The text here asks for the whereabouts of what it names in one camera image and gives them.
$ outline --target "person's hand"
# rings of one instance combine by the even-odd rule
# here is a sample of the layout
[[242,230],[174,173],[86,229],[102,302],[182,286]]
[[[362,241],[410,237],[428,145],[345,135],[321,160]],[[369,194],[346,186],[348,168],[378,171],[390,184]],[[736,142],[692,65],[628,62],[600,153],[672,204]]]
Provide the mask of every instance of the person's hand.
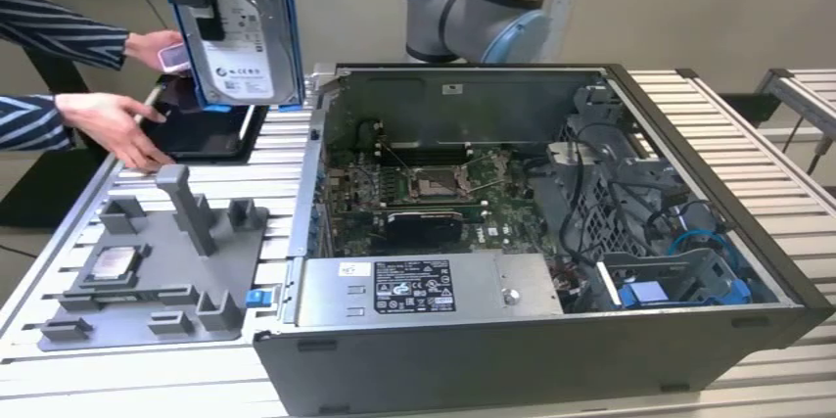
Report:
[[157,149],[133,119],[144,116],[164,122],[152,107],[109,93],[69,93],[54,96],[54,107],[66,125],[82,130],[130,168],[158,170],[170,158]]
[[164,30],[148,34],[130,33],[125,40],[125,56],[140,61],[153,70],[162,72],[158,52],[182,42],[177,31]]

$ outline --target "person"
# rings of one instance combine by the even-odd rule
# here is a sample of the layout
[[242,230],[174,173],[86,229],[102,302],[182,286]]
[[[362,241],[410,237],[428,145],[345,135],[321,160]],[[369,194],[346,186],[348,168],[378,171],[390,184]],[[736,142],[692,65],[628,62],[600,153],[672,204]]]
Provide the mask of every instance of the person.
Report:
[[[157,52],[182,42],[176,31],[132,33],[48,0],[0,0],[0,38],[112,70],[120,70],[129,57],[161,71]],[[170,158],[141,131],[136,115],[164,122],[152,107],[109,93],[0,95],[0,151],[69,149],[70,127],[85,132],[125,166],[154,171]]]

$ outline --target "striped sleeve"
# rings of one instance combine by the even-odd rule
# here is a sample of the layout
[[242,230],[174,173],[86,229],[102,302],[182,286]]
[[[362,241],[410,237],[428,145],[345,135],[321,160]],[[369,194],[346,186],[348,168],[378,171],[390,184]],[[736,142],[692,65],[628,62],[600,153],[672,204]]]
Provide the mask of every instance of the striped sleeve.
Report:
[[128,31],[48,0],[0,0],[0,38],[97,68],[120,70]]
[[70,135],[52,97],[0,96],[0,150],[62,151],[69,148]]

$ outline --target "blue cable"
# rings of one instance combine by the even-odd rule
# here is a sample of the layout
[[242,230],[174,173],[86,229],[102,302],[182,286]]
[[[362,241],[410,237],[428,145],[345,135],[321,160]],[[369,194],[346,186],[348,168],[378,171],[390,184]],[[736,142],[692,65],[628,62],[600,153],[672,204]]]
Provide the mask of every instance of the blue cable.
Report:
[[737,269],[740,268],[740,260],[737,258],[737,252],[734,251],[734,249],[732,248],[729,243],[724,240],[724,238],[720,237],[710,230],[704,230],[704,229],[688,230],[684,234],[681,234],[678,237],[676,237],[674,242],[670,244],[670,247],[668,248],[668,256],[674,254],[676,247],[678,247],[678,244],[681,243],[681,241],[684,239],[686,239],[688,237],[690,237],[692,235],[704,235],[705,237],[709,237],[710,239],[713,239],[717,242],[720,242],[720,245],[722,245],[724,249],[729,253],[729,257],[734,261],[734,266],[732,267],[732,270],[737,271]]

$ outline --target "gray 3d-printed tray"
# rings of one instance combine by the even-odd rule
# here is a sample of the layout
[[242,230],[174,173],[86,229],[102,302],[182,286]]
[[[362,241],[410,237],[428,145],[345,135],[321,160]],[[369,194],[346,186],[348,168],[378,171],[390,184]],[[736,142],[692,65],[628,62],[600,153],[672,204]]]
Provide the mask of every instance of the gray 3d-printed tray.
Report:
[[[172,166],[188,176],[185,167]],[[184,176],[177,174],[181,185],[172,194],[178,211],[145,214],[133,198],[110,199],[101,212],[105,231],[72,288],[58,297],[54,317],[41,326],[41,350],[240,336],[268,211],[252,200],[209,209],[204,197],[190,195]],[[204,234],[196,235],[201,227]]]

